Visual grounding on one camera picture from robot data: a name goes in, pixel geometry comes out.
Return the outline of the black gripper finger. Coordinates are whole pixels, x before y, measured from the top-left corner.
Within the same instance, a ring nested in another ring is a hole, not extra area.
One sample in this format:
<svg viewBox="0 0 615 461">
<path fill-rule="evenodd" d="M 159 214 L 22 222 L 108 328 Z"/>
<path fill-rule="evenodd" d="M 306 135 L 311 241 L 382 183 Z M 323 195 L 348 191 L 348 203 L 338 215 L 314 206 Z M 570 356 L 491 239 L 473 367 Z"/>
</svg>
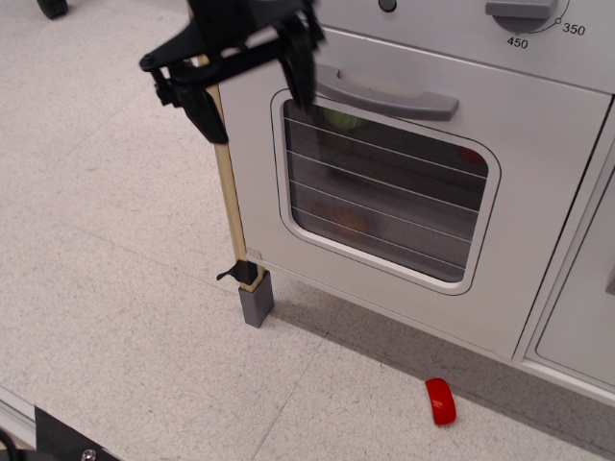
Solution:
<svg viewBox="0 0 615 461">
<path fill-rule="evenodd" d="M 229 141 L 224 123 L 213 98 L 201 87 L 175 85 L 169 79 L 156 83 L 156 92 L 164 106 L 184 110 L 187 118 L 212 144 Z"/>
<path fill-rule="evenodd" d="M 309 28 L 299 18 L 286 18 L 276 24 L 277 60 L 295 104 L 309 110 L 315 98 L 315 61 Z"/>
</svg>

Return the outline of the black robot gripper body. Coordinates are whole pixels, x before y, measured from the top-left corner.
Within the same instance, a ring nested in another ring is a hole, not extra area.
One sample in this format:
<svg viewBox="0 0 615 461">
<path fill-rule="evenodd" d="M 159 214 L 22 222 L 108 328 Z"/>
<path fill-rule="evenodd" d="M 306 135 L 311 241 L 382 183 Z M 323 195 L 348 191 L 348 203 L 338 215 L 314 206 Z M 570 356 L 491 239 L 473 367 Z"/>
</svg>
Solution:
<svg viewBox="0 0 615 461">
<path fill-rule="evenodd" d="M 215 85 L 278 61 L 276 24 L 299 18 L 309 28 L 313 52 L 324 39 L 312 1 L 190 1 L 192 18 L 176 36 L 141 58 L 142 71 L 162 81 L 169 70 L 178 85 Z M 197 57 L 209 55 L 199 66 Z"/>
</svg>

